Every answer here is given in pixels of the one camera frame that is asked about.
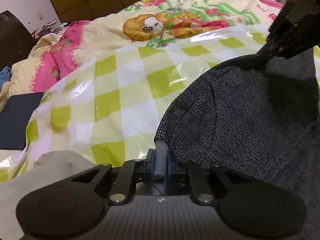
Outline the green white checkered plastic sheet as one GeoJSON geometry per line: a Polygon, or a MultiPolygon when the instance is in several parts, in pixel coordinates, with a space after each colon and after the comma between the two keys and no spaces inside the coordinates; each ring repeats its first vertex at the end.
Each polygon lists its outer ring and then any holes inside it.
{"type": "Polygon", "coordinates": [[[107,51],[43,94],[23,150],[1,150],[1,181],[31,170],[41,155],[72,150],[94,164],[144,158],[171,104],[201,74],[256,53],[266,24],[237,25],[177,40],[164,48],[136,43],[107,51]]]}

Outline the grey folded garment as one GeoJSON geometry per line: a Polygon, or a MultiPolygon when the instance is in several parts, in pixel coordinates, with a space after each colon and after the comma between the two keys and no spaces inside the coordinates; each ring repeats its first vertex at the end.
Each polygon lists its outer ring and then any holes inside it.
{"type": "Polygon", "coordinates": [[[16,206],[28,193],[94,167],[73,151],[54,151],[41,155],[34,168],[1,184],[1,239],[20,239],[23,231],[16,219],[16,206]]]}

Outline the dark navy folded garment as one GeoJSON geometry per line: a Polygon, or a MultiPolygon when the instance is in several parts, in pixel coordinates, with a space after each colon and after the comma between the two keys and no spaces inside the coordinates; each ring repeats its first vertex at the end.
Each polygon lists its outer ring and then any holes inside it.
{"type": "Polygon", "coordinates": [[[23,150],[26,128],[31,115],[40,104],[44,92],[13,95],[0,113],[0,149],[23,150]]]}

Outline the cartoon print bed quilt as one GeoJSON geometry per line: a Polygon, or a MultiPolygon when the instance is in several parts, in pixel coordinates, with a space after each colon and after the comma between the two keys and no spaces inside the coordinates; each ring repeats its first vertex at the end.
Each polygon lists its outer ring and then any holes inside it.
{"type": "Polygon", "coordinates": [[[115,14],[75,21],[41,37],[12,65],[1,105],[13,95],[48,90],[99,52],[132,42],[162,48],[216,29],[270,24],[282,7],[275,0],[141,0],[115,14]]]}

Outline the blue cloth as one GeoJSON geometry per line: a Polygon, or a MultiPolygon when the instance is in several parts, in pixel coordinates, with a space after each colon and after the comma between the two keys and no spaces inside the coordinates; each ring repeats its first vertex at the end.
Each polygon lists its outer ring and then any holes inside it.
{"type": "Polygon", "coordinates": [[[8,82],[11,78],[11,67],[6,66],[0,71],[0,90],[5,82],[8,82]]]}

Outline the dark brown headboard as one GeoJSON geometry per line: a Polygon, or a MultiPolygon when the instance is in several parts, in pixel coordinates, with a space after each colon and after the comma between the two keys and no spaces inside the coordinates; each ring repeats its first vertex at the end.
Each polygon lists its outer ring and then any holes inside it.
{"type": "Polygon", "coordinates": [[[26,27],[10,11],[0,17],[0,70],[25,60],[36,40],[26,27]]]}

